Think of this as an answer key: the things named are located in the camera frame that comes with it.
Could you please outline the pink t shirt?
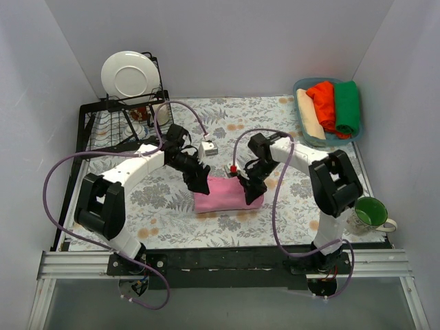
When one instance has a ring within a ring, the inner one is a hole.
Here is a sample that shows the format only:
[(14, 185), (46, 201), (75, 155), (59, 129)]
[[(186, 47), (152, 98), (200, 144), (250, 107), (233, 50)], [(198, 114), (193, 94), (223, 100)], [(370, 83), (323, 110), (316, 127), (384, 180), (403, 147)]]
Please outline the pink t shirt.
[(245, 192), (236, 177), (208, 177), (210, 194), (194, 193), (194, 211), (197, 214), (207, 212), (254, 210), (259, 209), (264, 202), (260, 196), (247, 205)]

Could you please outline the floral green-inside mug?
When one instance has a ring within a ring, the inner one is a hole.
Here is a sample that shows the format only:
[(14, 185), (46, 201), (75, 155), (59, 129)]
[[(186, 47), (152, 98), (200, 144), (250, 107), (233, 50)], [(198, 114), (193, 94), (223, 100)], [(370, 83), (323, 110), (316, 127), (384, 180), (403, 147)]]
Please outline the floral green-inside mug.
[(394, 232), (397, 222), (388, 216), (386, 206), (374, 197), (359, 198), (347, 218), (349, 233), (363, 236), (370, 232)]

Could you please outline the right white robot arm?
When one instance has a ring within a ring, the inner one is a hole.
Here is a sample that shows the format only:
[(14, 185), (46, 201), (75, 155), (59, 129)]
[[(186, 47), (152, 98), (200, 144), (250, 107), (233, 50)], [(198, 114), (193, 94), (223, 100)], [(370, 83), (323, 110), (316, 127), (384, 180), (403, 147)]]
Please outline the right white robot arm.
[(239, 179), (246, 204), (264, 195), (265, 179), (279, 164), (292, 167), (309, 176), (313, 198), (320, 210), (318, 231), (310, 251), (291, 253), (284, 247), (285, 265), (293, 270), (316, 270), (327, 273), (333, 269), (342, 253), (343, 231), (348, 211), (363, 194), (363, 187), (348, 155), (342, 150), (326, 153), (296, 143), (292, 136), (273, 131), (265, 137), (257, 130), (247, 144), (256, 156), (244, 169), (230, 165), (230, 174)]

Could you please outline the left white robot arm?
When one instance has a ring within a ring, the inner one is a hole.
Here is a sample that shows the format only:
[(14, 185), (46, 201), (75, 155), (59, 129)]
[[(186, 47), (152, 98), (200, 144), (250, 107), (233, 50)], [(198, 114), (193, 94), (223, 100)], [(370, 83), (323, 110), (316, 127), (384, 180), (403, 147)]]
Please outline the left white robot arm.
[(124, 255), (122, 266), (132, 275), (141, 274), (148, 263), (144, 244), (126, 227), (126, 197), (135, 186), (168, 166), (182, 174), (189, 191), (210, 194), (210, 166), (203, 163), (199, 151), (185, 152), (189, 138), (187, 130), (172, 124), (163, 142), (150, 137), (116, 167), (100, 175), (89, 173), (82, 180), (74, 221)]

